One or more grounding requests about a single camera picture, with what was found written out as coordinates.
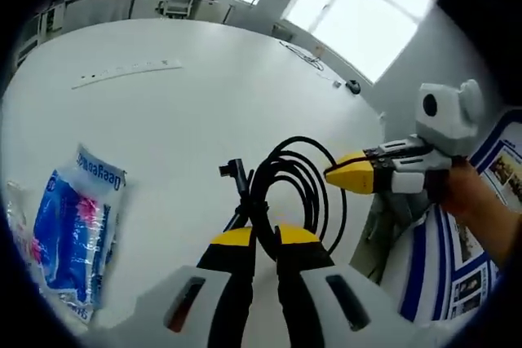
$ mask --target coiled cable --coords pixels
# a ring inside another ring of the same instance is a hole
[[[300,153],[285,149],[293,143],[312,145],[326,156],[331,165],[335,165],[335,159],[332,155],[316,140],[305,136],[294,136],[275,147],[267,159],[261,162],[258,169],[253,174],[250,172],[249,188],[247,192],[241,193],[241,204],[237,210],[240,210],[244,216],[248,216],[259,243],[273,260],[276,260],[277,243],[276,235],[268,220],[266,197],[268,189],[274,183],[286,182],[297,190],[303,203],[304,229],[313,234],[317,233],[321,212],[321,198],[323,209],[323,225],[319,235],[321,241],[325,238],[329,224],[330,209],[325,182],[319,170],[308,158]],[[337,248],[346,228],[347,198],[343,189],[340,192],[343,203],[341,227],[334,243],[328,248],[329,254],[332,254]]]

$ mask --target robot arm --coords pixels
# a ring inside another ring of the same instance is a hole
[[[345,156],[325,170],[325,180],[360,194],[426,189],[432,200],[439,200],[452,162],[473,147],[483,111],[476,81],[463,83],[459,90],[423,84],[417,134]]]
[[[218,236],[197,267],[181,267],[138,298],[134,314],[94,329],[86,346],[239,348],[252,302],[255,236],[250,227]],[[319,239],[280,225],[278,295],[292,346],[409,346],[418,328],[351,267],[335,266]]]

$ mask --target human hand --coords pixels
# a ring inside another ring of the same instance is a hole
[[[493,209],[505,208],[468,161],[459,161],[452,167],[446,187],[441,206],[461,224],[467,225],[470,219]]]

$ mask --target round table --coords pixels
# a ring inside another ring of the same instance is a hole
[[[72,89],[88,73],[161,59],[177,59],[182,68]],[[74,158],[78,143],[127,171],[104,308],[93,319],[105,327],[128,317],[135,299],[175,269],[195,265],[223,230],[239,198],[233,180],[219,177],[219,165],[242,158],[246,170],[255,169],[279,142],[297,134],[323,143],[336,157],[383,141],[377,114],[360,96],[335,89],[278,40],[187,20],[125,20],[49,41],[22,64],[2,111],[2,183],[12,180],[26,190],[30,218],[52,170]],[[320,170],[327,166],[313,149],[292,148]],[[328,247],[341,202],[338,189],[327,188]],[[347,194],[337,263],[351,260],[371,202],[372,196]],[[299,196],[288,184],[271,188],[268,203],[273,222],[303,224]],[[288,346],[275,264],[258,254],[244,342]]]

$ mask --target blue packaging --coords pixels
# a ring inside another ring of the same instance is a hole
[[[53,171],[33,228],[31,253],[48,290],[88,322],[100,307],[125,172],[78,147],[74,163]]]

